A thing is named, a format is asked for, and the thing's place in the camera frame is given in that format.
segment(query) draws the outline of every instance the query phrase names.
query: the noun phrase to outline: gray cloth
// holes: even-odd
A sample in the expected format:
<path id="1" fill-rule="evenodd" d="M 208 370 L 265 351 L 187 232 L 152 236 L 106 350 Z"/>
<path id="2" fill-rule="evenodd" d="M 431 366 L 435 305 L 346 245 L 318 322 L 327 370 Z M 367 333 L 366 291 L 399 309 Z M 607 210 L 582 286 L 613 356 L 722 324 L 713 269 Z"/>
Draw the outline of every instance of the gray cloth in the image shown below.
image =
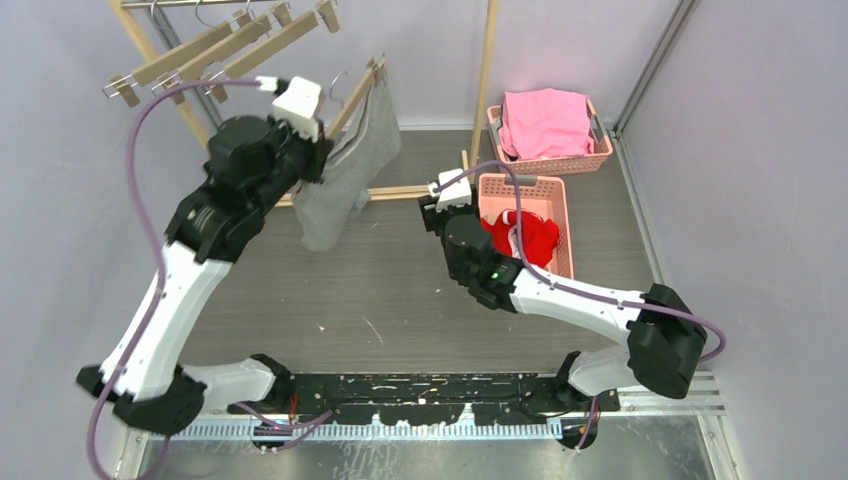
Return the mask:
<path id="1" fill-rule="evenodd" d="M 368 200 L 368 183 L 400 153 L 400 128 L 385 68 L 377 72 L 352 117 L 350 128 L 327 158 L 324 183 L 304 184 L 292 198 L 303 245 L 312 251 L 335 245 L 348 217 Z"/>

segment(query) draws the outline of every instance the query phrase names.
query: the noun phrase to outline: wood grain surface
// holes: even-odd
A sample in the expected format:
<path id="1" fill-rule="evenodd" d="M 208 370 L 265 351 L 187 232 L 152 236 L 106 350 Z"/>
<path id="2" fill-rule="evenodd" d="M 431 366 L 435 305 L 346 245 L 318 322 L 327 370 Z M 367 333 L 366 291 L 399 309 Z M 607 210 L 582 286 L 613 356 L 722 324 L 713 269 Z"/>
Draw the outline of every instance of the wood grain surface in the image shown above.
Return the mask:
<path id="1" fill-rule="evenodd" d="M 403 152 L 372 186 L 416 185 L 457 168 L 470 131 L 403 132 Z M 481 159 L 492 158 L 484 138 Z M 651 272 L 618 159 L 563 177 L 575 277 L 645 290 Z M 297 372 L 555 372 L 573 350 L 611 345 L 563 322 L 490 311 L 447 275 L 417 203 L 375 202 L 325 253 L 300 246 L 277 208 L 209 300 L 182 361 L 266 353 Z"/>

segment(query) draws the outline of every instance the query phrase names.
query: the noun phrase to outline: red garment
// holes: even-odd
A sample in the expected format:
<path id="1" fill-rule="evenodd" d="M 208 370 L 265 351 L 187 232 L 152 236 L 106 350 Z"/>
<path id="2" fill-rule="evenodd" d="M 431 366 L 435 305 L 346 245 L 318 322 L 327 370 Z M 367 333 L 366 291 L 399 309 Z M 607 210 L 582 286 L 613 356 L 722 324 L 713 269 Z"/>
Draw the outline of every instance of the red garment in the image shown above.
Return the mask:
<path id="1" fill-rule="evenodd" d="M 504 210 L 498 215 L 494 225 L 481 219 L 483 228 L 492 234 L 495 249 L 504 255 L 518 258 L 516 241 L 515 210 Z M 524 240 L 524 254 L 533 265 L 545 268 L 554 258 L 554 249 L 559 243 L 559 227 L 553 220 L 543 220 L 542 217 L 527 210 L 521 211 L 521 233 Z"/>

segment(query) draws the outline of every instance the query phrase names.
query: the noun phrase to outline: pink basket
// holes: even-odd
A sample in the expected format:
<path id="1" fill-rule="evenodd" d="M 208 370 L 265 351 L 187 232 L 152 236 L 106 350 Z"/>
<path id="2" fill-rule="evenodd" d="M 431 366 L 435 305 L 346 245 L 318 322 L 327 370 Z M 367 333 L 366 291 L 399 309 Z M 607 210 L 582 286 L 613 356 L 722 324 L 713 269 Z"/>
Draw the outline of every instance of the pink basket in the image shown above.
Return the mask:
<path id="1" fill-rule="evenodd" d="M 595 153 L 582 157 L 559 157 L 538 158 L 536 160 L 511 161 L 501 147 L 501 136 L 498 130 L 501 128 L 502 107 L 496 105 L 489 107 L 486 114 L 489 117 L 489 138 L 492 140 L 492 149 L 498 156 L 498 160 L 508 164 L 515 173 L 528 175 L 564 175 L 568 173 L 594 172 L 601 168 L 601 164 L 612 153 L 612 142 L 610 142 L 604 124 L 601 123 L 595 112 L 595 106 L 587 98 L 586 111 L 592 122 L 592 130 L 589 132 L 595 139 Z"/>
<path id="2" fill-rule="evenodd" d="M 568 208 L 565 204 L 565 183 L 559 178 L 519 176 L 518 192 L 521 208 L 551 219 L 559 227 L 559 244 L 554 258 L 545 270 L 563 277 L 574 278 L 571 261 L 571 232 L 568 228 Z M 504 210 L 515 209 L 515 187 L 507 175 L 484 173 L 477 186 L 480 218 L 493 224 Z"/>

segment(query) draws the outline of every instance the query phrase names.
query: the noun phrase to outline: gray table surface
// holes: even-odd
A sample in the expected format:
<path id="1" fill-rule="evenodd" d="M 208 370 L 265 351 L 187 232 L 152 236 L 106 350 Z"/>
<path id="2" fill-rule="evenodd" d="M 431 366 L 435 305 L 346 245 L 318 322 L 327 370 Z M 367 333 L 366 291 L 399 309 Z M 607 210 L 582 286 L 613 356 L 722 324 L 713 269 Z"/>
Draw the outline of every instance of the gray table surface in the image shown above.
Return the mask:
<path id="1" fill-rule="evenodd" d="M 424 184 L 458 167 L 470 137 L 403 132 L 401 155 L 373 186 Z M 485 136 L 481 158 L 492 158 Z M 618 159 L 563 178 L 575 277 L 611 288 L 650 287 Z M 198 319 L 184 363 L 266 353 L 296 372 L 554 372 L 568 352 L 611 344 L 557 320 L 478 305 L 448 277 L 415 200 L 370 203 L 325 253 L 305 250 L 300 235 L 292 209 L 268 216 Z"/>

